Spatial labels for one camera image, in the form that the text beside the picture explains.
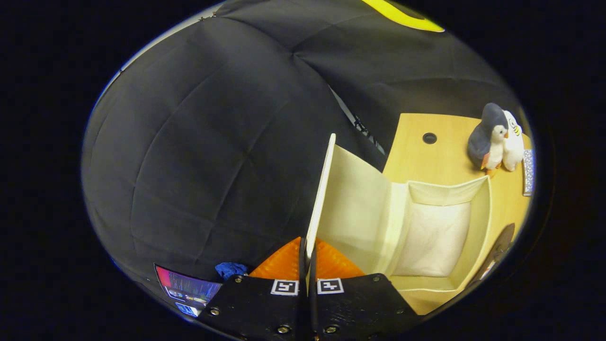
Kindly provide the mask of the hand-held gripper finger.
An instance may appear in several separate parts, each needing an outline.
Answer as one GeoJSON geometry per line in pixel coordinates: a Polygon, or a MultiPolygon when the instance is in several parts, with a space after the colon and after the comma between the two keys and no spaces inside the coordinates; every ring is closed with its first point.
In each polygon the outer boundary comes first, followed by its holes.
{"type": "Polygon", "coordinates": [[[383,273],[365,273],[318,238],[310,261],[310,313],[318,341],[393,341],[422,318],[383,273]]]}
{"type": "Polygon", "coordinates": [[[297,237],[285,245],[296,280],[231,276],[196,323],[232,341],[304,341],[309,337],[305,244],[305,237],[297,237]]]}

